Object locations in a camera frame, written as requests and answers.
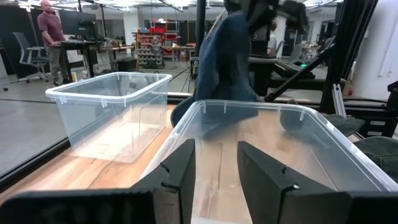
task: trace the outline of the clear plastic bin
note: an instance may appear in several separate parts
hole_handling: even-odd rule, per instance
[[[76,156],[132,163],[165,127],[171,75],[117,72],[48,89]]]
[[[246,141],[335,190],[397,191],[398,185],[321,114],[296,105],[208,100],[193,104],[142,177],[195,139],[193,223],[251,223],[237,165]]]

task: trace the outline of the parts bins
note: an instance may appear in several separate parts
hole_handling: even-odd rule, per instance
[[[162,47],[163,33],[134,33],[137,40],[138,66],[141,68],[164,68]]]

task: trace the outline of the gray floor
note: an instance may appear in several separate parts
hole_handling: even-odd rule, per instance
[[[125,56],[126,54],[118,54],[118,58]],[[96,66],[98,70],[109,68],[106,54],[98,59],[99,65]],[[174,79],[169,83],[169,91],[188,93],[186,80],[189,71],[178,74],[189,64],[177,62],[176,66],[174,68],[172,62],[166,61],[165,69],[141,70],[146,73],[158,71],[171,74]],[[73,70],[81,74],[85,69]],[[56,104],[51,103],[45,96],[45,90],[52,87],[52,82],[45,83],[43,80],[33,79],[30,83],[8,84],[16,80],[15,76],[0,79],[0,85],[9,89],[8,91],[0,90],[0,175],[66,137]],[[189,92],[193,92],[192,83],[190,87]],[[284,96],[320,101],[322,93],[288,90]]]

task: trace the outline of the khaki pants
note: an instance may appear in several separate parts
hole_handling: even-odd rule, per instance
[[[59,80],[58,72],[61,71],[62,78],[64,80],[68,79],[67,65],[64,60],[64,54],[62,54],[61,49],[56,49],[53,47],[46,47],[47,55],[50,61],[50,72],[51,76],[55,82]]]

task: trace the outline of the maroon shirt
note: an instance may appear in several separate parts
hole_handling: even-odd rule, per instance
[[[48,15],[46,13],[41,13],[37,18],[37,23],[39,25],[39,29],[41,32],[47,31],[50,37],[54,41],[63,41],[65,40],[61,28],[60,19],[56,15]],[[46,38],[43,37],[43,42],[46,47],[48,47],[50,42],[47,41]]]

